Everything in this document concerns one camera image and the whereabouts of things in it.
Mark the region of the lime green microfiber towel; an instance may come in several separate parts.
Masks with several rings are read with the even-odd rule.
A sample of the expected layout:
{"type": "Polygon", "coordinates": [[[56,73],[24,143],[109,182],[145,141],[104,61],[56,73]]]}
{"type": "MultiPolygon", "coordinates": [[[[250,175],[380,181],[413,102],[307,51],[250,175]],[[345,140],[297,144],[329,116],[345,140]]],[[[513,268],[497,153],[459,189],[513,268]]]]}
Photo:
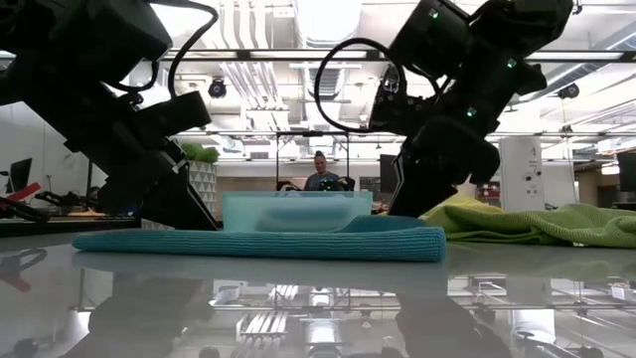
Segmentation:
{"type": "Polygon", "coordinates": [[[442,228],[449,242],[636,250],[636,212],[586,204],[511,213],[485,204],[444,205],[422,220],[442,228]]]}

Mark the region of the person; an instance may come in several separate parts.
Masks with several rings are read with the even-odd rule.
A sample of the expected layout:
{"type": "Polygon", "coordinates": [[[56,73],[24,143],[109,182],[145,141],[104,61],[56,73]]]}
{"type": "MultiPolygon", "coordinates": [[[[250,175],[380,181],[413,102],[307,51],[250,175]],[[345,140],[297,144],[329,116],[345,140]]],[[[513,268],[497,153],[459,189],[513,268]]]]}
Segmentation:
{"type": "Polygon", "coordinates": [[[315,172],[311,174],[305,181],[304,191],[318,191],[323,181],[337,181],[339,175],[327,169],[327,159],[324,153],[318,150],[314,155],[315,172]]]}

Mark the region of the black office monitor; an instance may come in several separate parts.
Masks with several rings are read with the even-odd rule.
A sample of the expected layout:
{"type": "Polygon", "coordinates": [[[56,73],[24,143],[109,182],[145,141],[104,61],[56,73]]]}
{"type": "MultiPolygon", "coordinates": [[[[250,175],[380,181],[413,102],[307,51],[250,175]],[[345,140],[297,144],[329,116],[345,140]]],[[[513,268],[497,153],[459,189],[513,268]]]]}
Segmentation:
{"type": "Polygon", "coordinates": [[[395,155],[380,155],[380,182],[383,194],[392,194],[398,185],[398,175],[394,168],[395,155]]]}
{"type": "Polygon", "coordinates": [[[8,194],[20,191],[28,185],[32,161],[32,158],[27,158],[11,164],[6,189],[8,194]]]}
{"type": "Polygon", "coordinates": [[[619,186],[622,192],[636,192],[636,152],[616,155],[619,167],[619,186]]]}

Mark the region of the green artificial succulent plant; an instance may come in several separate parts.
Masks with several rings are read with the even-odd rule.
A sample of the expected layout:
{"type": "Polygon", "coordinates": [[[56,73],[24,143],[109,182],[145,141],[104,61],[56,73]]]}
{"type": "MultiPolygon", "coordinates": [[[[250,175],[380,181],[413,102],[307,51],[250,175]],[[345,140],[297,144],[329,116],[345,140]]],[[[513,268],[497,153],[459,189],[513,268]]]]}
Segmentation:
{"type": "Polygon", "coordinates": [[[181,148],[189,161],[215,164],[220,156],[219,151],[215,147],[204,147],[200,143],[185,142],[181,144],[181,148]]]}

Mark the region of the silver ceiling air duct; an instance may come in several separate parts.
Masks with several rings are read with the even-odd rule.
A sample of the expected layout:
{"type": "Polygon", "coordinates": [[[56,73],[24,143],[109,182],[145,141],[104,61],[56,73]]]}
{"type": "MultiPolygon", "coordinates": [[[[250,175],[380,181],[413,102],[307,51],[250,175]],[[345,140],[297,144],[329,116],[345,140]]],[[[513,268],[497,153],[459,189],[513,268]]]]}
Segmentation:
{"type": "Polygon", "coordinates": [[[362,0],[292,0],[298,46],[332,48],[357,35],[362,0]]]}

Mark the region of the teal microfiber towel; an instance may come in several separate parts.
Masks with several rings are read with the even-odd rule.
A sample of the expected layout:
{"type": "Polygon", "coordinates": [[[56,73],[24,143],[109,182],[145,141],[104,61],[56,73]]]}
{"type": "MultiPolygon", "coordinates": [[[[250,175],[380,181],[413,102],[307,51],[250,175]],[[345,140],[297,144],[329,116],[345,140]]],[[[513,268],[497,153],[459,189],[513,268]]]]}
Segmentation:
{"type": "Polygon", "coordinates": [[[359,216],[327,232],[113,231],[81,234],[72,246],[84,252],[439,263],[446,238],[439,227],[398,216],[359,216]]]}

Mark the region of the teal translucent plastic bin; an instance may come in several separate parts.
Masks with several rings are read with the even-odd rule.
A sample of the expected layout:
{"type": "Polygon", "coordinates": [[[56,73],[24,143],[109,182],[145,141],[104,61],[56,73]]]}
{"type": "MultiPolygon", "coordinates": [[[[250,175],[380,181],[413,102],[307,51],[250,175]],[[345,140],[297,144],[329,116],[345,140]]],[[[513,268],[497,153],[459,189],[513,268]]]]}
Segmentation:
{"type": "Polygon", "coordinates": [[[223,195],[228,232],[327,232],[372,211],[373,194],[356,191],[233,191],[223,195]]]}

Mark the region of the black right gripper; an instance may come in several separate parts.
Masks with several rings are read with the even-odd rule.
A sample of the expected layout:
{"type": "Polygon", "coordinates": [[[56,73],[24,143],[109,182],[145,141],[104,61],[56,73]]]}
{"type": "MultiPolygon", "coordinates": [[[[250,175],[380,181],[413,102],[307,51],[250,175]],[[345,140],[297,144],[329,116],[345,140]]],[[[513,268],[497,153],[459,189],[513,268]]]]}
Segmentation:
{"type": "Polygon", "coordinates": [[[430,119],[404,144],[393,162],[390,216],[418,218],[456,194],[454,185],[487,183],[500,166],[494,145],[449,117],[430,119]]]}

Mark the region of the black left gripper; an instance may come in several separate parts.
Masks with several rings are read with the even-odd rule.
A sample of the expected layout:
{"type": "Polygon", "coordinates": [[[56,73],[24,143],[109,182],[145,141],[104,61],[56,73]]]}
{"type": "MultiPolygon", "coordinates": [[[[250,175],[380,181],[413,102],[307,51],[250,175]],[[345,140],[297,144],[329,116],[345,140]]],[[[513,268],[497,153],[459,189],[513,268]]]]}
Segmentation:
{"type": "Polygon", "coordinates": [[[174,135],[144,137],[135,123],[141,109],[119,98],[64,106],[65,138],[107,175],[98,205],[108,214],[135,209],[142,219],[177,230],[216,231],[217,221],[189,181],[183,149],[174,135]]]}

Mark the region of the yellow microfiber towel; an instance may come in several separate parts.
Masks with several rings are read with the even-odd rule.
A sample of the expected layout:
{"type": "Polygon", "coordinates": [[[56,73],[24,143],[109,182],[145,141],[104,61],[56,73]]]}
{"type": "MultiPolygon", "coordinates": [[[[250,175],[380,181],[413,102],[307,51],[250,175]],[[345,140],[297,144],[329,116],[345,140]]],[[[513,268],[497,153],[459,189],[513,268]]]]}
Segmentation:
{"type": "Polygon", "coordinates": [[[503,213],[503,210],[499,207],[483,203],[475,199],[474,197],[463,194],[461,192],[457,192],[448,199],[444,200],[440,204],[422,214],[420,216],[420,219],[428,219],[429,217],[435,215],[437,212],[441,211],[445,206],[457,206],[460,208],[467,208],[486,213],[503,213]]]}

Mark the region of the white triangle-patterned plant pot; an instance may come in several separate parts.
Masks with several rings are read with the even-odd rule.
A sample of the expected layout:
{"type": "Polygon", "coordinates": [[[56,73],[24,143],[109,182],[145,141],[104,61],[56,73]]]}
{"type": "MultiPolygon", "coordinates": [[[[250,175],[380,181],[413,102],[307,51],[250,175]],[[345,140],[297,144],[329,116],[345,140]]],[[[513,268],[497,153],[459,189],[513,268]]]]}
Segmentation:
{"type": "Polygon", "coordinates": [[[205,207],[212,214],[216,214],[216,166],[202,161],[190,161],[189,181],[195,188],[205,207]]]}

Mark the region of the white building pillar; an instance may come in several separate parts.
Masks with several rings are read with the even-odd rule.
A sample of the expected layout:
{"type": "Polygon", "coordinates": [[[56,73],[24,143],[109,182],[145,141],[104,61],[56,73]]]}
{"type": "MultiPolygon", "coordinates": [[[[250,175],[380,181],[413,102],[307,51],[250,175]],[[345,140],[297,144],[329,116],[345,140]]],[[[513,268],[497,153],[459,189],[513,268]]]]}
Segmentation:
{"type": "Polygon", "coordinates": [[[501,207],[507,213],[543,211],[542,148],[538,137],[512,136],[499,142],[501,207]]]}

